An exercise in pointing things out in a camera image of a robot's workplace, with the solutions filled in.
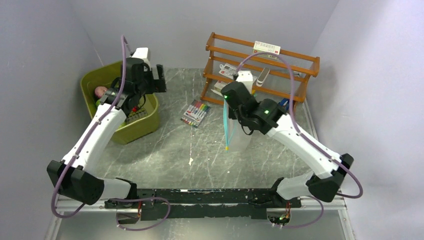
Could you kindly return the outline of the clear zip bag blue zipper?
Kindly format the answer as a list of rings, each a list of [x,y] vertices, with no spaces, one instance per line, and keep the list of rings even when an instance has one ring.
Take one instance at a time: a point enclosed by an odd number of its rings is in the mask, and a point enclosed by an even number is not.
[[[245,134],[242,125],[230,118],[230,109],[227,102],[223,105],[223,127],[225,138],[225,150],[231,152],[243,152],[251,142],[252,136]]]

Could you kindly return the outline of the purple onion toy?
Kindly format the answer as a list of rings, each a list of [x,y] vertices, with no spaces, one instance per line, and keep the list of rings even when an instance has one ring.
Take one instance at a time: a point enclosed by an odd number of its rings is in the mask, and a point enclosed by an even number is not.
[[[105,87],[105,86],[98,86],[98,87],[96,87],[95,88],[95,90],[94,90],[94,96],[97,98],[97,99],[101,99],[102,98],[102,96],[107,92],[107,90],[108,90],[108,88],[107,87]]]

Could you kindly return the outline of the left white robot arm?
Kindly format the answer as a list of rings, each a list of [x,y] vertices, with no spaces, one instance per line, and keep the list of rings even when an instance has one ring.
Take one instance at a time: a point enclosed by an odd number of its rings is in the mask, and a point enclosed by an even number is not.
[[[85,205],[109,199],[118,199],[126,208],[138,203],[134,182],[96,177],[92,166],[100,160],[102,151],[140,100],[146,99],[148,94],[167,91],[163,65],[157,64],[156,70],[158,78],[154,78],[147,61],[136,57],[128,57],[120,65],[121,75],[100,98],[92,121],[78,142],[60,161],[52,160],[47,166],[56,195]]]

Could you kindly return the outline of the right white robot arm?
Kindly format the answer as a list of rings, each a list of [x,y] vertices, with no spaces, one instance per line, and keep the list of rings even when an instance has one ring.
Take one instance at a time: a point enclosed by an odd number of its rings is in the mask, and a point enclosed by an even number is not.
[[[270,193],[270,202],[282,207],[288,200],[313,196],[330,203],[338,194],[354,158],[326,148],[301,127],[295,127],[291,116],[274,100],[257,101],[246,86],[233,81],[221,90],[229,115],[242,127],[259,131],[289,148],[311,169],[311,172],[284,178]]]

